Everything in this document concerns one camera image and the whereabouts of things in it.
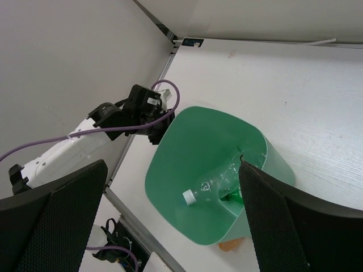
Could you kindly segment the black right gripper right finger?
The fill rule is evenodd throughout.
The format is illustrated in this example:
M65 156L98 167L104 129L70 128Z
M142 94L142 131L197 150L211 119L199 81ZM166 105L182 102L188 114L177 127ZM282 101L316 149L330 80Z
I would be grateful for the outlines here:
M362 271L362 211L325 201L240 160L260 271Z

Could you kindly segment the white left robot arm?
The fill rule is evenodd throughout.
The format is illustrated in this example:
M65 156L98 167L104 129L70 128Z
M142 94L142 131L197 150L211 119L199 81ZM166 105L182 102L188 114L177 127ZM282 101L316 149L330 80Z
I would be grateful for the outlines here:
M107 226L94 224L105 158L122 135L159 144L175 117L170 96L134 85L128 98L99 105L41 156L9 169L13 195L1 200L2 271L78 271L86 250L110 262L134 258Z

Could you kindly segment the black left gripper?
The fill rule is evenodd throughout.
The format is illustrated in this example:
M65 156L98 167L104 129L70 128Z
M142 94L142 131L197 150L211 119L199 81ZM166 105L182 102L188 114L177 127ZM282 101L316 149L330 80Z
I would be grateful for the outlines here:
M120 109L115 125L117 127L142 126L156 121L169 113L170 115L167 118L159 121L154 126L125 132L126 135L146 135L151 144L158 145L175 118L175 114L167 107L167 100L165 98L167 93L168 91L163 93L155 92L135 84L128 98L115 104Z

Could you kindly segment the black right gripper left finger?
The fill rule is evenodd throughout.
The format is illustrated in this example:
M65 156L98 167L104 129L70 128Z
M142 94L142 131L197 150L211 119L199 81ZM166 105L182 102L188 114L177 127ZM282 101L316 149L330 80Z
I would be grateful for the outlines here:
M1 200L1 271L78 271L108 168L103 160Z

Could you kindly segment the clear plastic bottle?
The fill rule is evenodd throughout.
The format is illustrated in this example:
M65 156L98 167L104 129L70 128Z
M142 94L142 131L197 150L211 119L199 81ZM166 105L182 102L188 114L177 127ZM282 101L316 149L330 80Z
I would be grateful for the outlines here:
M182 196L188 206L195 203L212 203L232 201L243 204L239 182L239 167L243 151L237 153L224 165L200 176L194 187L183 192Z

